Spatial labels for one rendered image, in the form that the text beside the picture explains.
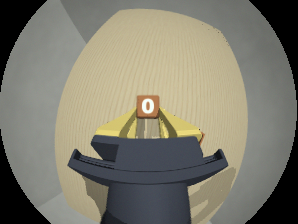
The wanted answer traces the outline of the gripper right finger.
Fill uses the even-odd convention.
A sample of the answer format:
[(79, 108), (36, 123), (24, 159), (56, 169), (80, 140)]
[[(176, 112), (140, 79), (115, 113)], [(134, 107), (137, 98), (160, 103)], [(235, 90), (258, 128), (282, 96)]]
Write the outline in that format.
[(198, 127), (170, 114), (160, 106), (159, 116), (158, 125), (160, 138), (195, 136), (197, 137), (198, 142), (202, 138), (202, 134)]

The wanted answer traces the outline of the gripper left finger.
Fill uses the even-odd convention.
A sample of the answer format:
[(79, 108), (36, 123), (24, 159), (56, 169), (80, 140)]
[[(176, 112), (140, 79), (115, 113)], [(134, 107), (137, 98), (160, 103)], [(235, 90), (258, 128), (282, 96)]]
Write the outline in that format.
[(126, 114), (98, 127), (94, 135), (117, 136), (119, 138), (136, 138), (138, 124), (138, 118), (136, 116), (137, 107), (134, 107)]

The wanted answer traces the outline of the brown cube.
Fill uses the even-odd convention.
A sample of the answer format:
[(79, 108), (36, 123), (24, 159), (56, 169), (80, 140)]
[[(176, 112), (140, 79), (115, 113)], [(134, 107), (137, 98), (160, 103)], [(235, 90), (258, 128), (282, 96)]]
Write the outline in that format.
[(157, 119), (159, 118), (159, 96), (138, 95), (137, 96), (137, 118)]

